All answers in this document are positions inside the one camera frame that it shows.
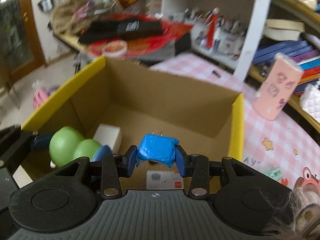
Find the orange heart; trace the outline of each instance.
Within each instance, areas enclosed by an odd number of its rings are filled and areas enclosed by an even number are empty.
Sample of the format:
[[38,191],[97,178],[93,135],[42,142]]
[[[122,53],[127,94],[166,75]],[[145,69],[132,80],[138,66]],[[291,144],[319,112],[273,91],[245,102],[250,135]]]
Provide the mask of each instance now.
[[285,185],[287,187],[288,186],[288,179],[281,179],[281,184]]

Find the door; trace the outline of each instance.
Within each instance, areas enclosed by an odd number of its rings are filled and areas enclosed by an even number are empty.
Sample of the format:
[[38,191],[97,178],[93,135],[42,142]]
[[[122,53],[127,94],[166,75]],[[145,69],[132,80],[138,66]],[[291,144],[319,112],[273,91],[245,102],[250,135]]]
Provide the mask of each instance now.
[[0,43],[13,82],[45,65],[31,0],[0,0]]

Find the cartoon eye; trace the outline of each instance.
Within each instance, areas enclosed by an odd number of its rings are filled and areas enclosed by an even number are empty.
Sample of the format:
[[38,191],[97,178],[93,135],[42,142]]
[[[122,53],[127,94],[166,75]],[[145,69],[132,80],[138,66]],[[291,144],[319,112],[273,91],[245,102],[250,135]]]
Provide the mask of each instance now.
[[303,178],[311,179],[311,171],[307,167],[303,169]]

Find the gray ribbed panel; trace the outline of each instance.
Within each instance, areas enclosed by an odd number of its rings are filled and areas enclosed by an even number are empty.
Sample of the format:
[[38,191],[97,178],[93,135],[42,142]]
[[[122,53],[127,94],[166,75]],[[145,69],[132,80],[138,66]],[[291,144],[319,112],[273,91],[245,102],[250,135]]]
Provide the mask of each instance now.
[[83,225],[57,234],[20,229],[10,240],[267,240],[223,224],[205,201],[186,197],[182,190],[130,190],[121,199],[107,200]]
[[9,205],[10,196],[17,190],[7,169],[0,169],[0,211]]

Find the pink checkered tablecloth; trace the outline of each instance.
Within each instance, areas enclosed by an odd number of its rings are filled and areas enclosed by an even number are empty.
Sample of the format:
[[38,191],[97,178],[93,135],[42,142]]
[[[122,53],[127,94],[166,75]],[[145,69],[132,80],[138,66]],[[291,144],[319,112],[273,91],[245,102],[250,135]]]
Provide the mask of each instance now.
[[[191,53],[180,54],[151,69],[200,79],[242,92],[245,121],[243,162],[263,173],[279,167],[283,174],[279,182],[291,189],[297,179],[303,177],[305,167],[310,169],[312,175],[320,177],[319,145],[283,111],[273,121],[258,115],[251,105],[255,90],[246,83]],[[212,74],[213,70],[221,78]],[[267,150],[262,143],[264,140],[272,142],[273,150]]]

